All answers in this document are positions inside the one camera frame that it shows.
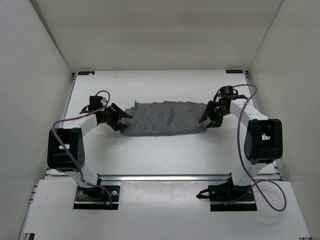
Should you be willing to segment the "right blue corner label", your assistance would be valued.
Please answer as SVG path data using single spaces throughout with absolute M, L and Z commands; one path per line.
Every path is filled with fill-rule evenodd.
M 243 74 L 241 69 L 226 69 L 225 72 L 227 74 Z

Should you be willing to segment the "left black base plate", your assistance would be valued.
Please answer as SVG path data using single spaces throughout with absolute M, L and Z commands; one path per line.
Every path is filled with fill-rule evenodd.
M 111 199 L 101 188 L 76 188 L 73 209 L 75 210 L 118 210 L 121 183 L 106 182 L 103 186 L 108 190 Z

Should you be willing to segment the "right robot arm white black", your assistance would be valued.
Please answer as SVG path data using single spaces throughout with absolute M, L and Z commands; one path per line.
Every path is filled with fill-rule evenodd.
M 218 102 L 210 100 L 199 122 L 210 119 L 208 128 L 219 128 L 223 118 L 232 114 L 238 118 L 237 148 L 240 166 L 230 174 L 231 182 L 224 187 L 224 195 L 236 200 L 242 186 L 249 186 L 264 167 L 283 155 L 283 125 L 279 119 L 259 112 L 243 96 L 227 97 Z

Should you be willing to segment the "left blue corner label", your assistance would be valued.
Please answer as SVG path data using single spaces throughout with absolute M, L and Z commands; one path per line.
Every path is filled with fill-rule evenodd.
M 77 73 L 78 76 L 93 76 L 95 71 L 79 71 Z

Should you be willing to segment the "blue corner label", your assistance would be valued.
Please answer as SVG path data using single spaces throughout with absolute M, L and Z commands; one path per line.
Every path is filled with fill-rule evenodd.
M 227 74 L 243 74 L 241 69 L 226 69 L 225 72 Z
M 78 76 L 93 76 L 95 71 L 79 71 L 77 73 Z

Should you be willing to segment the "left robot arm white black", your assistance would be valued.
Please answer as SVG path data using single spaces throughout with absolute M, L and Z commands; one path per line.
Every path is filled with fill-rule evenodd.
M 85 163 L 84 136 L 100 124 L 109 125 L 115 132 L 124 131 L 128 126 L 121 120 L 131 118 L 114 103 L 94 103 L 85 106 L 77 117 L 55 121 L 48 136 L 47 166 L 87 188 L 93 199 L 101 198 L 105 187 L 98 182 L 99 175 Z

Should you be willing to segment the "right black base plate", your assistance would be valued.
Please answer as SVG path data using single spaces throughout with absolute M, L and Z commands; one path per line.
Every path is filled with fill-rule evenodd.
M 257 205 L 250 185 L 235 186 L 230 182 L 209 185 L 196 197 L 209 199 L 211 212 L 254 212 Z

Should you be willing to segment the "aluminium front rail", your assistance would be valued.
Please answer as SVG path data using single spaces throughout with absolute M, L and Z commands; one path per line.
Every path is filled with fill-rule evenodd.
M 178 174 L 178 175 L 100 175 L 106 182 L 142 181 L 225 181 L 228 174 Z

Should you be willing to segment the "grey pleated skirt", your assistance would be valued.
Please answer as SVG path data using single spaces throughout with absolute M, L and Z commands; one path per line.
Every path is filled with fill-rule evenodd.
M 123 118 L 127 128 L 121 134 L 130 137 L 158 137 L 204 133 L 210 120 L 200 123 L 207 105 L 205 103 L 163 101 L 135 102 L 125 112 L 132 118 Z

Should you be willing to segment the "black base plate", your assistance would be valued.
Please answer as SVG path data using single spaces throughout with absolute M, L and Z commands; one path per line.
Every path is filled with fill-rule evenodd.
M 235 186 L 230 182 L 209 185 L 196 197 L 209 199 L 211 212 L 254 212 L 257 205 L 250 185 Z
M 101 188 L 76 188 L 73 209 L 75 210 L 118 210 L 121 183 L 106 182 L 103 186 L 108 190 L 111 199 Z

